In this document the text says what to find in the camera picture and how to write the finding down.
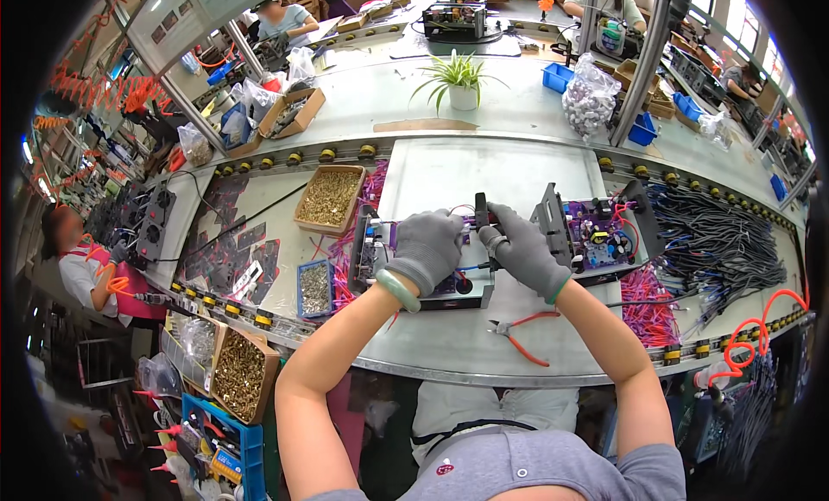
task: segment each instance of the red-handled pliers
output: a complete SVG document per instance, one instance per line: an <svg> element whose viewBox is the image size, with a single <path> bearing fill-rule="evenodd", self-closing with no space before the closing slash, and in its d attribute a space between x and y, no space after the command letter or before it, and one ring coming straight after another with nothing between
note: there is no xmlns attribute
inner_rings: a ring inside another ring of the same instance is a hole
<svg viewBox="0 0 829 501"><path fill-rule="evenodd" d="M560 314L558 312L555 312L554 310L547 310L545 312L536 312L533 315L528 315L526 318L522 318L521 320L517 320L517 321L512 321L511 323L507 323L507 322L504 322L504 321L489 320L490 323L495 325L495 328L494 329L487 329L487 331L492 332L493 334L500 334L500 335L506 336L506 338L510 340L510 343L512 343L513 346L516 347L516 350L521 352L521 355L526 357L526 359L528 361L534 362L535 364L538 364L539 366L548 367L548 366L550 366L549 362L542 361L541 359L538 359L537 357L533 356L531 353L524 350L524 347L521 346L521 343L519 343L510 334L510 329L513 328L514 326L521 325L523 323L526 323L527 321L532 321L536 318L558 317L559 315Z"/></svg>

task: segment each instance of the gray t-shirt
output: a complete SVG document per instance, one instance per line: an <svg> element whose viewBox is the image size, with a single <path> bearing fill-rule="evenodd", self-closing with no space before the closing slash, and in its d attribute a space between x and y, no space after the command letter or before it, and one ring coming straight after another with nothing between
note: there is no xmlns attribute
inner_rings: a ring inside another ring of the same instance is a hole
<svg viewBox="0 0 829 501"><path fill-rule="evenodd" d="M731 66L726 71L723 71L723 74L720 75L720 83L725 88L725 91L730 91L728 89L728 81L733 80L737 87L742 89L744 92L749 92L749 84L743 81L743 70L740 66Z"/></svg>
<svg viewBox="0 0 829 501"><path fill-rule="evenodd" d="M616 466L565 431L499 432L458 441L429 455L430 465L400 499L481 501L513 488L562 485L603 499L686 499L685 470L673 445L645 445ZM307 501L367 501L360 490L333 490Z"/></svg>

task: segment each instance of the pink apron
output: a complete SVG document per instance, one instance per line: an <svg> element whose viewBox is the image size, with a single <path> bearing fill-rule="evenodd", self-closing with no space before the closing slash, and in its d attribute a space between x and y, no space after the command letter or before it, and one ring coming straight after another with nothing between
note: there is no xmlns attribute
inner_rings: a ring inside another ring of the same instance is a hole
<svg viewBox="0 0 829 501"><path fill-rule="evenodd" d="M92 251L96 247L99 247L98 244L93 244L89 250ZM64 255L77 255L79 257L86 258L86 253L80 251L65 252L60 256L63 257ZM91 259L98 261L101 267L106 266L109 263L109 251L101 247L100 250L96 251L95 254L92 255ZM130 280L127 287L123 289L124 292L129 292L130 294L157 292L155 289L151 289L147 281L144 279L144 276L127 262L121 262L118 267L115 268L113 278L118 277L126 277ZM118 301L119 314L130 315L138 318L149 318L151 320L163 320L167 315L167 307L165 306L148 305L139 299L131 298L123 294L114 294Z"/></svg>

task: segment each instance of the white flower pot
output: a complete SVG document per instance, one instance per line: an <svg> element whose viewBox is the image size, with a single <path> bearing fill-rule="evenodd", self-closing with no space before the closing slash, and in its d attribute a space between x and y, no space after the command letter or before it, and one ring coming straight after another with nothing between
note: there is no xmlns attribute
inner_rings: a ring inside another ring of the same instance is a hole
<svg viewBox="0 0 829 501"><path fill-rule="evenodd" d="M449 86L449 104L460 111L478 108L478 92L475 88L464 89L463 86Z"/></svg>

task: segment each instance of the jade bangle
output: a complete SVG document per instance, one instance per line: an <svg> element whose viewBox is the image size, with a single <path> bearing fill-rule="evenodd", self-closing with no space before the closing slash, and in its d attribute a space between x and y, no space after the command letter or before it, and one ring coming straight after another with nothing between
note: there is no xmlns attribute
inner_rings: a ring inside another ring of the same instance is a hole
<svg viewBox="0 0 829 501"><path fill-rule="evenodd" d="M409 312L417 312L420 310L420 300L417 299L415 295L406 288L406 286L400 283L400 280L398 280L395 275L391 274L386 269L380 269L377 274L375 274L374 278L376 278L377 283L385 287L392 296L399 299L399 302L403 304L403 307L406 310Z"/></svg>

